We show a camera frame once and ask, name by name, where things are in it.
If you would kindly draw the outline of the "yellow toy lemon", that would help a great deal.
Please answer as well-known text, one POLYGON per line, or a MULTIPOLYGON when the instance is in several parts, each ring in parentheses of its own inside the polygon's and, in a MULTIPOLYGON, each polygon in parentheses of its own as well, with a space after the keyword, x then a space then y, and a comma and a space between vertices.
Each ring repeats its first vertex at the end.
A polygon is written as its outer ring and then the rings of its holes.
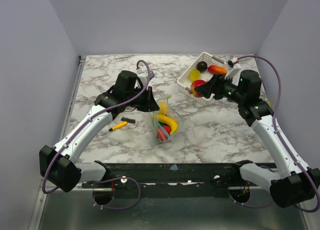
POLYGON ((159 105, 159 114, 167 115, 169 113, 169 106, 167 102, 160 101, 158 105, 159 105))

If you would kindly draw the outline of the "red toy apple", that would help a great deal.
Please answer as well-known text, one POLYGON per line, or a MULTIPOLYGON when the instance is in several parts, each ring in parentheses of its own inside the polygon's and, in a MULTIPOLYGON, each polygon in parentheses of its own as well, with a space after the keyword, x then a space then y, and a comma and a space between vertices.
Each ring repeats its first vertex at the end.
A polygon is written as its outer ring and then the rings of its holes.
POLYGON ((195 96, 196 98, 203 97, 203 95, 200 94, 199 92, 197 92, 195 90, 195 88, 199 87, 201 85, 204 85, 205 83, 206 83, 206 81, 204 81, 204 80, 195 80, 195 81, 193 81, 191 86, 190 86, 189 93, 192 94, 193 96, 195 96))

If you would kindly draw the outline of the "yellow toy banana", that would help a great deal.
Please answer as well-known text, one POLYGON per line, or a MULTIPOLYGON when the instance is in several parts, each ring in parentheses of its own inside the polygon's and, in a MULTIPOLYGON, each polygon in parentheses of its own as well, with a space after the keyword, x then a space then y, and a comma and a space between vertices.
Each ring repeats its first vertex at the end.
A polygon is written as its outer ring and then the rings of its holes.
POLYGON ((161 115, 161 114, 157 114, 156 117, 157 121, 159 123, 163 123, 166 124, 167 126, 169 126, 171 128, 171 133, 170 135, 174 134, 177 132, 178 130, 178 124, 175 120, 173 120, 172 118, 166 116, 166 115, 161 115))

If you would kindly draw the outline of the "clear zip top bag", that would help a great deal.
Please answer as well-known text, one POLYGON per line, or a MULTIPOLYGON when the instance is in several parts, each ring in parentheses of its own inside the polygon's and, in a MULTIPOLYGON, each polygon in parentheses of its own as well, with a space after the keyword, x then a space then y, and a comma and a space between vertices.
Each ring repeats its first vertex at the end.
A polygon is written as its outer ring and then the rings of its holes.
POLYGON ((157 143, 171 141, 184 127, 184 119, 170 103, 171 95, 156 100, 158 111, 149 113, 149 129, 157 143))

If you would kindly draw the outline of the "red toy tomato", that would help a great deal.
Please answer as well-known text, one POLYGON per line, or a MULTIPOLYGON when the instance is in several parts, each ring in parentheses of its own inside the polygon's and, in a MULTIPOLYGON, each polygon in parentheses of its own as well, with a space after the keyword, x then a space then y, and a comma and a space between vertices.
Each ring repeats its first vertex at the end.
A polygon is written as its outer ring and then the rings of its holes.
POLYGON ((156 132, 157 139, 161 142, 165 142, 170 140, 171 129, 169 127, 165 127, 164 129, 158 128, 156 132))

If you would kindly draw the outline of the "toy bok choy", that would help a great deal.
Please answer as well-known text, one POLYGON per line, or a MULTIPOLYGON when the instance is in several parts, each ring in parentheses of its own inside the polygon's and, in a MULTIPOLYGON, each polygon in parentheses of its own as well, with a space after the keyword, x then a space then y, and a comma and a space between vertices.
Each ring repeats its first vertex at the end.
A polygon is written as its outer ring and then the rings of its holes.
POLYGON ((152 125, 152 127, 153 127, 153 131, 154 131, 154 135, 155 135, 155 139, 156 139, 156 141, 158 141, 158 142, 161 142, 161 141, 159 141, 158 139, 157 139, 157 129, 158 128, 162 128, 163 129, 163 127, 157 122, 157 120, 155 119, 155 118, 151 118, 151 125, 152 125))

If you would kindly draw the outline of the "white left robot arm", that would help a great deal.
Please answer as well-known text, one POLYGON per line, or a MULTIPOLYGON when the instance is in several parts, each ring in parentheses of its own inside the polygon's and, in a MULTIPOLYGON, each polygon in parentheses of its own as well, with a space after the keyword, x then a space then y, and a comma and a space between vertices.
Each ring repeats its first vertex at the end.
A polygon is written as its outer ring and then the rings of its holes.
POLYGON ((154 73, 142 74, 123 70, 106 92, 97 96, 85 118, 53 147, 45 145, 39 152, 40 174, 44 182, 51 182, 64 192, 78 183, 95 182, 99 187, 110 184, 108 167, 99 161, 89 165, 78 159, 95 136, 127 107, 142 112, 159 109, 152 87, 148 85, 154 73))

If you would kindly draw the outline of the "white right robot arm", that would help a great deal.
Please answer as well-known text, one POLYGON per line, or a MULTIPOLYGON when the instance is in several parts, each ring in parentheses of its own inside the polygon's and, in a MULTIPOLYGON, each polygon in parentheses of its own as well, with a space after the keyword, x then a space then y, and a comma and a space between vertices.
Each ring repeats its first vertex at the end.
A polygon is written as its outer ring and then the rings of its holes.
POLYGON ((227 98, 238 106, 240 116, 263 141, 277 167, 277 172, 263 169, 250 161, 237 162, 230 180, 240 186, 251 182, 268 191, 279 207, 285 208, 310 200, 318 193, 320 171, 310 168, 281 132, 269 104, 260 98, 262 80, 253 70, 241 72, 237 85, 224 75, 215 74, 193 89, 197 94, 220 100, 227 98))

